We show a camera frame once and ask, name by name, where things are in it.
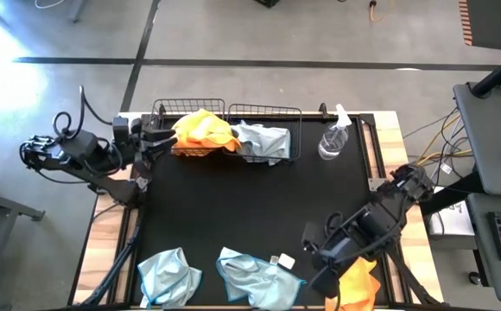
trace microfiber towel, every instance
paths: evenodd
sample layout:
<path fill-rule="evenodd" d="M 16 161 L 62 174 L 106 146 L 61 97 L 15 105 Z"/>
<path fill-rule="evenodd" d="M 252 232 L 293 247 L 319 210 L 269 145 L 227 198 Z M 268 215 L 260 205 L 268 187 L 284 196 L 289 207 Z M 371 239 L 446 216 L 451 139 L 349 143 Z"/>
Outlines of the microfiber towel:
<path fill-rule="evenodd" d="M 185 306 L 199 287 L 202 272 L 189 267 L 183 249 L 160 252 L 137 265 L 141 291 L 151 304 L 162 308 Z"/>
<path fill-rule="evenodd" d="M 232 125 L 231 130 L 236 132 L 237 139 L 241 142 L 241 147 L 237 149 L 240 155 L 280 158 L 290 156 L 291 134 L 287 129 L 265 128 L 262 124 L 248 125 L 241 120 L 241 124 Z M 280 160 L 264 159 L 263 161 L 274 165 Z"/>
<path fill-rule="evenodd" d="M 295 303 L 303 280 L 276 264 L 224 247 L 216 261 L 229 301 L 245 296 L 254 308 L 288 310 Z"/>
<path fill-rule="evenodd" d="M 345 311 L 371 311 L 375 294 L 381 284 L 370 271 L 377 262 L 369 262 L 359 257 L 349 270 L 339 279 L 340 309 Z M 333 310 L 337 298 L 326 299 L 326 310 Z"/>
<path fill-rule="evenodd" d="M 225 147 L 235 151 L 241 144 L 231 133 L 230 125 L 215 114 L 204 109 L 188 114 L 172 126 L 178 142 L 172 147 L 175 155 L 205 156 L 211 150 Z M 203 149 L 198 153 L 184 149 Z"/>

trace yellow cloth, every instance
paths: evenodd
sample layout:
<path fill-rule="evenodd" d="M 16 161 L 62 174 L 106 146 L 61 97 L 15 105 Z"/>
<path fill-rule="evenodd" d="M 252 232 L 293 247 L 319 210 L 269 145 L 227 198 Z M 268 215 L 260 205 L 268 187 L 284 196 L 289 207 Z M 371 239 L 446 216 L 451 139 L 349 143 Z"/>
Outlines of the yellow cloth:
<path fill-rule="evenodd" d="M 370 271 L 377 262 L 369 262 L 359 257 L 349 270 L 339 279 L 340 309 L 344 311 L 372 311 L 375 294 L 381 284 Z M 337 297 L 326 299 L 326 310 L 333 310 Z"/>
<path fill-rule="evenodd" d="M 204 109 L 186 115 L 172 127 L 178 142 L 172 148 L 174 154 L 187 156 L 206 156 L 211 148 L 226 147 L 235 151 L 241 143 L 231 133 L 230 125 Z M 187 148 L 204 150 L 184 150 Z"/>

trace white spray nozzle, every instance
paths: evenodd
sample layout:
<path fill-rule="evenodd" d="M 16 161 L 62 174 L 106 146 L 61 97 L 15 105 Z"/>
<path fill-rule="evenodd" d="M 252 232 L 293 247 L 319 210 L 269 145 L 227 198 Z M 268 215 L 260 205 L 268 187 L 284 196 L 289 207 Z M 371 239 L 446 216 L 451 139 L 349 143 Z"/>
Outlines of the white spray nozzle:
<path fill-rule="evenodd" d="M 348 114 L 346 114 L 345 108 L 343 108 L 343 105 L 337 104 L 337 115 L 339 116 L 339 120 L 337 121 L 337 127 L 339 128 L 344 128 L 350 124 L 352 124 L 351 119 L 348 117 Z"/>

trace light blue cloth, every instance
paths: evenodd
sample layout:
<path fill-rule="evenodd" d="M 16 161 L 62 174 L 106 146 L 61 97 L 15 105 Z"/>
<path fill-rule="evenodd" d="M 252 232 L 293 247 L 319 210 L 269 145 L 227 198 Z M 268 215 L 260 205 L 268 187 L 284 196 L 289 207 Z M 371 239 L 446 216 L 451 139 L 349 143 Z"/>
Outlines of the light blue cloth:
<path fill-rule="evenodd" d="M 202 272 L 189 267 L 181 247 L 160 252 L 137 265 L 141 291 L 151 304 L 162 308 L 185 306 L 199 287 Z"/>
<path fill-rule="evenodd" d="M 240 125 L 232 125 L 231 130 L 237 133 L 241 148 L 237 153 L 245 156 L 271 156 L 279 158 L 290 157 L 291 133 L 282 128 L 265 128 L 262 124 L 248 125 L 241 120 Z M 257 162 L 257 158 L 245 160 Z M 269 165 L 274 165 L 280 160 L 264 159 Z"/>
<path fill-rule="evenodd" d="M 216 261 L 216 268 L 224 278 L 229 301 L 249 296 L 252 307 L 265 310 L 293 307 L 299 288 L 305 283 L 276 264 L 226 247 Z"/>

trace wire basket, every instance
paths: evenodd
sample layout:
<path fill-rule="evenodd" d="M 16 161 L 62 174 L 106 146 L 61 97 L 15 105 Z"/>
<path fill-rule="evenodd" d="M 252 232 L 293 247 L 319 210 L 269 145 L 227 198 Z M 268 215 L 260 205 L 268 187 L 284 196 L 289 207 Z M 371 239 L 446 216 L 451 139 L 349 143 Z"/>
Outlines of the wire basket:
<path fill-rule="evenodd" d="M 204 109 L 225 120 L 225 102 L 219 98 L 167 98 L 153 103 L 149 127 L 151 129 L 170 129 L 174 123 L 187 114 Z M 217 148 L 172 148 L 176 156 L 206 156 Z"/>
<path fill-rule="evenodd" d="M 247 162 L 269 162 L 273 160 L 292 162 L 301 155 L 301 128 L 302 111 L 292 107 L 277 107 L 268 105 L 232 104 L 227 112 L 226 121 L 230 125 L 237 125 L 244 120 L 247 124 L 262 124 L 264 127 L 285 128 L 289 130 L 290 147 L 289 157 L 240 155 L 224 150 L 230 156 L 243 157 Z"/>

